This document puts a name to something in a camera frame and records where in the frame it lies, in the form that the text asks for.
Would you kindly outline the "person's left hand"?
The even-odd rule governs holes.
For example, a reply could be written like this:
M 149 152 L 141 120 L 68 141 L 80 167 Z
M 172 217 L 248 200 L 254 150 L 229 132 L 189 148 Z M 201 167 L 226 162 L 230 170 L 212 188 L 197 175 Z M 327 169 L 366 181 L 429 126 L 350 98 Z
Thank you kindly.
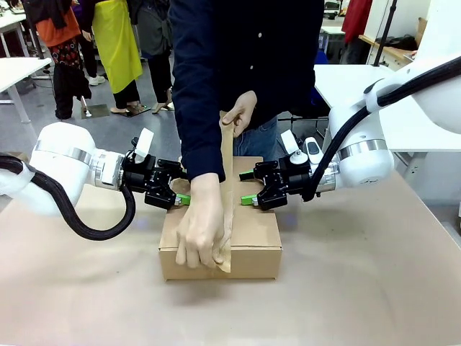
M 239 137 L 251 122 L 256 107 L 257 96 L 253 90 L 243 93 L 235 102 L 233 108 L 224 115 L 222 124 L 233 125 L 233 137 Z

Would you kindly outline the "person's right hand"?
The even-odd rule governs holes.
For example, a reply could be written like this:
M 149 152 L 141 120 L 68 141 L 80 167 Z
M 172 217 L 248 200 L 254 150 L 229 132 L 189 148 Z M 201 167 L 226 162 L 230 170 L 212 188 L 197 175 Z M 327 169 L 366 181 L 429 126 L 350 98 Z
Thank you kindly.
M 224 209 L 220 180 L 216 173 L 206 173 L 190 182 L 189 207 L 176 235 L 179 242 L 176 263 L 189 268 L 200 265 L 214 268 L 223 262 Z

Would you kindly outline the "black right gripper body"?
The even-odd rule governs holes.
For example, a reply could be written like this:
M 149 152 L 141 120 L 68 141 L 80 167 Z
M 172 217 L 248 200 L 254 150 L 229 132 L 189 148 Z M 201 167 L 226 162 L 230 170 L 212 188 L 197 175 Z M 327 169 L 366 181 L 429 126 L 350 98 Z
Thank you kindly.
M 293 164 L 290 156 L 282 158 L 282 181 L 288 195 L 303 195 L 308 191 L 311 181 L 310 161 Z

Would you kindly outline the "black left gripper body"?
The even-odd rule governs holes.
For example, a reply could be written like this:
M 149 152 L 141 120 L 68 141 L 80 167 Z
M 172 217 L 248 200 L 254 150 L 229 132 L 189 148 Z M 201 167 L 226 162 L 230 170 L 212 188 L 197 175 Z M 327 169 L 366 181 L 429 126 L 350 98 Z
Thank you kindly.
M 155 171 L 156 157 L 147 155 L 141 163 L 136 163 L 135 158 L 126 156 L 122 161 L 121 193 L 124 197 L 133 192 L 145 193 L 155 196 L 156 184 L 151 181 Z

